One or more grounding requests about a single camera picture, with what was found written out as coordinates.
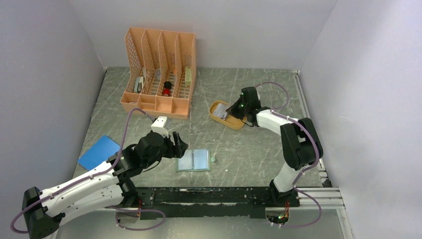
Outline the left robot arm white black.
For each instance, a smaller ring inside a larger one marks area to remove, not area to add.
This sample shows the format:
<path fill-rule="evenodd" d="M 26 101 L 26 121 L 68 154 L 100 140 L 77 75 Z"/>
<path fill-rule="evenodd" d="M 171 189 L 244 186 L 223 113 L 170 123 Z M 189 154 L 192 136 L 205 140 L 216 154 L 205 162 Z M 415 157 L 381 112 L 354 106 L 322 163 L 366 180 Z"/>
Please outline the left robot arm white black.
<path fill-rule="evenodd" d="M 140 198 L 132 177 L 154 168 L 162 158 L 181 158 L 187 149 L 176 131 L 172 136 L 151 131 L 137 144 L 66 183 L 26 190 L 22 210 L 29 237 L 45 238 L 61 225 L 97 209 L 137 204 Z"/>

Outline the red black small bottle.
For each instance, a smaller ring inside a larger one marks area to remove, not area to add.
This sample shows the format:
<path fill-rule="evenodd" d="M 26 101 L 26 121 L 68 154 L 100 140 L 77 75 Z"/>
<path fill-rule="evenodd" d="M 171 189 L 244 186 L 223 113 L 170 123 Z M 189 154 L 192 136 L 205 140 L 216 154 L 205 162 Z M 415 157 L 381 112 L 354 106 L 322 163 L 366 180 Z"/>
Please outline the red black small bottle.
<path fill-rule="evenodd" d="M 171 95 L 171 89 L 172 83 L 170 81 L 164 82 L 162 96 L 169 97 Z"/>

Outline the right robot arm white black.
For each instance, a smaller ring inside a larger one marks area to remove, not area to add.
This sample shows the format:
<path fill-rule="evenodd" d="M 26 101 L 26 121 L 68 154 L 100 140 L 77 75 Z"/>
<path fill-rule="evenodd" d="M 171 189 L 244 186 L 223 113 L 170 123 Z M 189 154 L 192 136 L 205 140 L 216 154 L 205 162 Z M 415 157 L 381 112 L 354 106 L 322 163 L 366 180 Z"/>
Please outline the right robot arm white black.
<path fill-rule="evenodd" d="M 285 160 L 279 174 L 270 182 L 269 201 L 281 206 L 301 175 L 323 156 L 323 149 L 310 118 L 296 119 L 261 106 L 255 87 L 241 90 L 239 99 L 227 110 L 236 119 L 246 119 L 252 126 L 280 136 Z"/>

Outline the card in yellow tray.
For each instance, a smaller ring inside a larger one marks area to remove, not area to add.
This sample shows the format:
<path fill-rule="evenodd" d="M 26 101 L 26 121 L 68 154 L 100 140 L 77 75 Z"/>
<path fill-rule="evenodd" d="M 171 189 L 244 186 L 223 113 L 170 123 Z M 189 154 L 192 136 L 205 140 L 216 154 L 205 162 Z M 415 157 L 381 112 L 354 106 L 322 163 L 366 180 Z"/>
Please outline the card in yellow tray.
<path fill-rule="evenodd" d="M 228 105 L 220 103 L 220 104 L 217 105 L 217 107 L 213 111 L 212 115 L 219 118 L 219 119 L 225 120 L 227 118 L 227 115 L 228 115 L 228 112 L 227 112 L 228 108 L 229 108 Z"/>

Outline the aluminium rail frame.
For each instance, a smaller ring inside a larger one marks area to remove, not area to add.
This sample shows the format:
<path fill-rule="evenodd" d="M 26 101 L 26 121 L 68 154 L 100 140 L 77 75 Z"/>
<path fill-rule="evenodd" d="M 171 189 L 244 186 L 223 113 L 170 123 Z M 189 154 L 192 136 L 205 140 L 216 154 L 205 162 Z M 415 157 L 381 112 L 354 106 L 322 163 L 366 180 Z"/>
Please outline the aluminium rail frame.
<path fill-rule="evenodd" d="M 133 178 L 138 187 L 267 187 L 280 171 L 284 159 L 279 136 L 267 129 L 243 126 L 230 129 L 212 120 L 208 108 L 213 101 L 234 102 L 242 88 L 263 83 L 261 100 L 269 106 L 281 106 L 282 112 L 303 117 L 297 77 L 289 70 L 199 68 L 188 119 L 171 119 L 170 131 L 177 131 L 190 149 L 207 149 L 216 161 L 211 171 L 177 172 L 174 159 L 163 159 L 155 169 Z M 270 226 L 266 219 L 237 217 L 167 218 L 165 227 L 174 228 L 184 221 L 195 224 L 227 222 L 230 236 L 239 238 L 245 222 L 245 236 L 257 238 L 264 229 L 278 238 L 349 238 L 345 226 L 345 207 L 337 188 L 323 187 L 318 181 L 324 170 L 317 166 L 300 178 L 300 206 L 292 208 L 291 225 L 298 230 Z"/>

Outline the grey white utility knife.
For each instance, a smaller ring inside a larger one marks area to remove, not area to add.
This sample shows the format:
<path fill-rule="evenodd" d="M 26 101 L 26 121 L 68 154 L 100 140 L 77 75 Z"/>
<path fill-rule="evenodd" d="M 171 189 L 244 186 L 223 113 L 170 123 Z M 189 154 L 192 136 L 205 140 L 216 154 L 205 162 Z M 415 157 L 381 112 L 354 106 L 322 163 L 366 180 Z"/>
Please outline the grey white utility knife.
<path fill-rule="evenodd" d="M 143 85 L 144 85 L 144 75 L 141 75 L 135 79 L 134 92 L 137 94 L 140 94 L 142 92 Z"/>

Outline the yellow oval tray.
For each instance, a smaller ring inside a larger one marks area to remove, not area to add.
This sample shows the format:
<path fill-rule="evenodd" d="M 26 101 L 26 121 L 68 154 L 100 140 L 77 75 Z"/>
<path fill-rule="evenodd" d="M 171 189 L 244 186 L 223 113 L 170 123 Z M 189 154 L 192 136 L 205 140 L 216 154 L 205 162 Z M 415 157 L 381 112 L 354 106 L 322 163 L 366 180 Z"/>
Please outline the yellow oval tray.
<path fill-rule="evenodd" d="M 243 128 L 244 123 L 246 122 L 246 117 L 242 119 L 237 119 L 228 113 L 227 118 L 225 120 L 222 120 L 212 115 L 213 111 L 216 109 L 217 105 L 220 103 L 228 105 L 230 107 L 229 103 L 226 103 L 224 101 L 215 101 L 212 103 L 212 105 L 209 108 L 209 117 L 213 119 L 214 121 L 234 130 L 239 130 Z"/>

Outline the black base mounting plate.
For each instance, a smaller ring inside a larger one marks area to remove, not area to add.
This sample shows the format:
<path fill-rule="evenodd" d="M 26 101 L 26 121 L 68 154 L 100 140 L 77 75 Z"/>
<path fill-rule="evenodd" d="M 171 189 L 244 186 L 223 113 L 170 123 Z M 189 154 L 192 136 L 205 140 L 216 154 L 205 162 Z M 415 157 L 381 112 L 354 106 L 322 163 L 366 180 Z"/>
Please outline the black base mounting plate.
<path fill-rule="evenodd" d="M 237 217 L 264 219 L 266 209 L 299 207 L 297 191 L 272 187 L 137 187 L 125 192 L 119 208 L 162 211 L 168 218 Z"/>

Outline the light blue credit card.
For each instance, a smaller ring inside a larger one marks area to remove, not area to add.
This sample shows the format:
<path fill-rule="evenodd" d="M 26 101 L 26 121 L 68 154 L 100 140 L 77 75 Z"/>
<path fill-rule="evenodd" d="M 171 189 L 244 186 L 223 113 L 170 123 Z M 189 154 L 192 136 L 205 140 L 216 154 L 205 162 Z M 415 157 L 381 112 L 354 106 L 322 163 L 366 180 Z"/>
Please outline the light blue credit card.
<path fill-rule="evenodd" d="M 193 150 L 193 169 L 194 170 L 209 170 L 210 156 L 207 149 Z"/>

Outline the blue notebook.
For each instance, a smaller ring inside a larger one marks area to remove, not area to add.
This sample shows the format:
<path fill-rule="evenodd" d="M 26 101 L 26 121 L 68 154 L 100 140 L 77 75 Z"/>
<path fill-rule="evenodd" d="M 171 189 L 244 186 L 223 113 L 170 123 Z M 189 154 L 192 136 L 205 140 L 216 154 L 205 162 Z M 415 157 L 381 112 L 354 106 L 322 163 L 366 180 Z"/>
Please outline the blue notebook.
<path fill-rule="evenodd" d="M 119 151 L 120 145 L 103 135 L 79 159 L 78 163 L 90 171 Z"/>

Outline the peach plastic file organizer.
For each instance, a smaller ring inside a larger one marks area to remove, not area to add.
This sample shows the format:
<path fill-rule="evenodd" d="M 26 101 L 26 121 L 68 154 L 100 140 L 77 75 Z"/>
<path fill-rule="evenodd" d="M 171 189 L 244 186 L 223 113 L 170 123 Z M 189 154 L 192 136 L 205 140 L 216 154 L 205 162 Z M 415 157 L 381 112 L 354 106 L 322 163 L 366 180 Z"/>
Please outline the peach plastic file organizer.
<path fill-rule="evenodd" d="M 130 78 L 120 103 L 126 112 L 140 108 L 153 116 L 189 118 L 195 80 L 194 33 L 131 27 L 125 35 Z M 192 68 L 192 84 L 185 87 L 185 67 Z M 142 92 L 134 92 L 135 79 L 144 75 Z M 172 83 L 171 95 L 162 96 L 163 84 Z"/>

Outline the pale green eraser box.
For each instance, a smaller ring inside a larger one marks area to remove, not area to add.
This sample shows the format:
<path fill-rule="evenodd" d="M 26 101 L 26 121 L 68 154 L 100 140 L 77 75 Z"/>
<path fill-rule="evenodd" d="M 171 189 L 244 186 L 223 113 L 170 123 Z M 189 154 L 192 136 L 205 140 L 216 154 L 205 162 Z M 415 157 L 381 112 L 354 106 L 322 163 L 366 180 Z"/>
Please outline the pale green eraser box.
<path fill-rule="evenodd" d="M 190 88 L 191 84 L 192 84 L 192 68 L 191 68 L 191 66 L 185 67 L 184 76 L 185 76 L 185 79 L 184 79 L 185 87 Z"/>

